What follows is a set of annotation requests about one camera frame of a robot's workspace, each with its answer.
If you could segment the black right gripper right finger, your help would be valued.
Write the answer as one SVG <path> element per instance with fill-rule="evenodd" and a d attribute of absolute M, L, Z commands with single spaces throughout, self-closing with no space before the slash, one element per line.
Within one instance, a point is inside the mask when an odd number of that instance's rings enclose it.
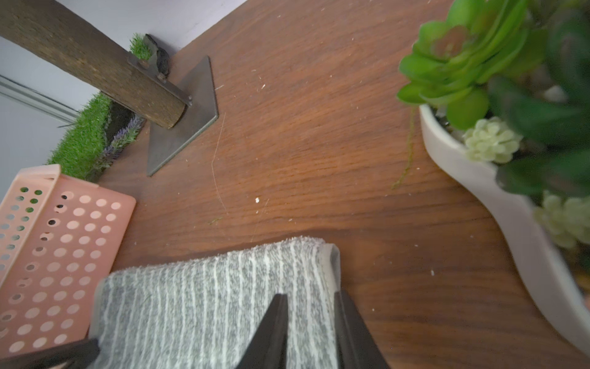
<path fill-rule="evenodd" d="M 345 290 L 334 294 L 334 312 L 338 367 L 390 369 L 356 305 Z"/>

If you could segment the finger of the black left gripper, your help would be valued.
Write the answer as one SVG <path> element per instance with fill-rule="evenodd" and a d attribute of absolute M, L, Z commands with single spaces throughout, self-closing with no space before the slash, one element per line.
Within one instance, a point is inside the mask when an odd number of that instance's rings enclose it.
<path fill-rule="evenodd" d="M 43 351 L 2 359 L 1 368 L 88 368 L 99 353 L 98 339 L 87 338 Z"/>

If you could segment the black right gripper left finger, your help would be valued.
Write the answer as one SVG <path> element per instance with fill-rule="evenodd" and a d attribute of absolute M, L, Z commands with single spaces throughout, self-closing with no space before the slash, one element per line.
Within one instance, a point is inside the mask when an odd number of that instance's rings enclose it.
<path fill-rule="evenodd" d="M 237 369 L 287 367 L 288 297 L 276 294 Z"/>

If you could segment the grey striped dishcloth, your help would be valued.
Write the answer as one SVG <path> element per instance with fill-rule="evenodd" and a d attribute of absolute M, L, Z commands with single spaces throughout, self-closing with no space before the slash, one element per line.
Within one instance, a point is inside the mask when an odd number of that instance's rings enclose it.
<path fill-rule="evenodd" d="M 312 237 L 115 272 L 95 292 L 93 367 L 234 368 L 282 294 L 286 366 L 335 368 L 339 290 L 338 247 Z"/>

